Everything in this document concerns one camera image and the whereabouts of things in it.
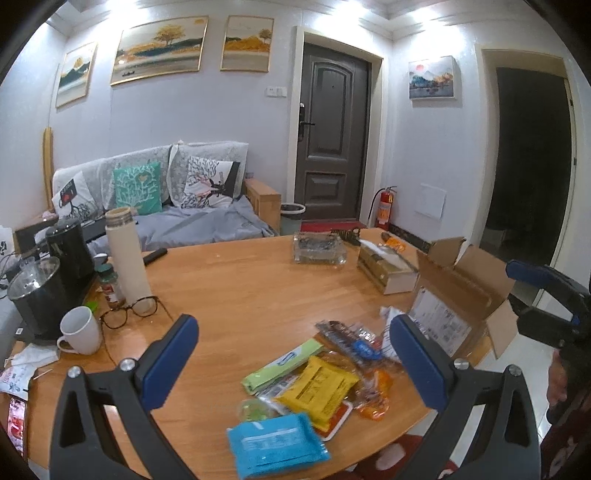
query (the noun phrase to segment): dark brown door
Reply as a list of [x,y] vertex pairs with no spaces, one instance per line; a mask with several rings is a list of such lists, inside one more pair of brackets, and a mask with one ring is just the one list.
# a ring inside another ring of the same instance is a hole
[[359,218],[368,86],[367,62],[304,46],[295,199],[306,206],[305,219]]

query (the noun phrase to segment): red doormat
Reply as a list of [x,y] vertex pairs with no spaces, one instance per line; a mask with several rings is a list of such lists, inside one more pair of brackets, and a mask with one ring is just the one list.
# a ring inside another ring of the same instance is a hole
[[309,222],[302,222],[301,232],[330,232],[331,230],[352,230],[353,228],[367,228],[367,225],[362,224],[356,220],[350,222],[339,222],[323,220],[318,222],[311,220]]

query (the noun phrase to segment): light switch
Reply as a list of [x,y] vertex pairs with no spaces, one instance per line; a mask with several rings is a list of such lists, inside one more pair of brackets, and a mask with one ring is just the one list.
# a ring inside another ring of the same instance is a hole
[[287,98],[287,87],[267,87],[266,95],[273,98]]

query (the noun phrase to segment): yellow snack package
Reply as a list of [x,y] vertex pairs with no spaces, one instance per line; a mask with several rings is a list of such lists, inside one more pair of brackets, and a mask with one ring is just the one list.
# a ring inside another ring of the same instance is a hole
[[277,400],[295,413],[307,413],[314,427],[327,432],[330,419],[358,381],[357,375],[311,356],[298,380]]

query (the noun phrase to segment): doorway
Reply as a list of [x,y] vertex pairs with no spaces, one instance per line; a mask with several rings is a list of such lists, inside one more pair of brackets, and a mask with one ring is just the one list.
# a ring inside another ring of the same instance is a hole
[[294,199],[306,220],[358,220],[369,131],[371,66],[304,44]]
[[[499,148],[480,247],[503,261],[550,265],[568,212],[573,125],[568,82],[550,73],[497,68]],[[538,290],[514,292],[532,305]]]

